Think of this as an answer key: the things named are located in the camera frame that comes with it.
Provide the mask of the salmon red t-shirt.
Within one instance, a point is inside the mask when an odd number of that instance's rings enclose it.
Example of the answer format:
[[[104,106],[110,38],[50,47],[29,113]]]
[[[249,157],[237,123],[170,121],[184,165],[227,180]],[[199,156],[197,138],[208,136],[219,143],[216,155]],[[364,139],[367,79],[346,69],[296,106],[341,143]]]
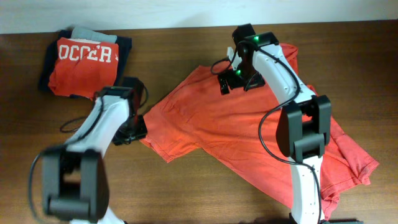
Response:
[[[279,113],[266,115],[276,105],[268,86],[222,95],[217,77],[210,68],[200,66],[144,115],[147,136],[143,143],[167,162],[201,148],[291,207],[290,167],[270,156],[271,152],[283,156],[275,138]],[[368,185],[377,166],[377,160],[332,121],[320,177],[325,216],[331,217],[342,192]]]

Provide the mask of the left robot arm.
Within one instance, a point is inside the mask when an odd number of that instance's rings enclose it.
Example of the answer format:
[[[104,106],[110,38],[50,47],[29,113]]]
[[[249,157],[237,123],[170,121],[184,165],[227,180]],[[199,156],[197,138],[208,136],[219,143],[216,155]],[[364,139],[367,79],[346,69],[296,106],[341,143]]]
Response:
[[[39,154],[43,212],[68,223],[123,223],[109,207],[103,158],[110,144],[127,145],[147,135],[138,113],[147,88],[134,77],[95,94],[95,105],[74,135]]]

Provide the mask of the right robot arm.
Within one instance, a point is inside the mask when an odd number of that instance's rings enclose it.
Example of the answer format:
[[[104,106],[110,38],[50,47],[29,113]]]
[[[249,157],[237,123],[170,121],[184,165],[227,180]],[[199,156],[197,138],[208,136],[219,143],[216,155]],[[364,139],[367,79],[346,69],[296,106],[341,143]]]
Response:
[[[325,148],[330,142],[331,102],[317,96],[297,76],[272,32],[257,34],[251,24],[237,26],[232,33],[234,48],[227,50],[226,68],[215,74],[220,91],[244,91],[268,85],[280,111],[275,132],[282,157],[270,156],[291,168],[292,223],[325,223],[320,192],[320,171]]]

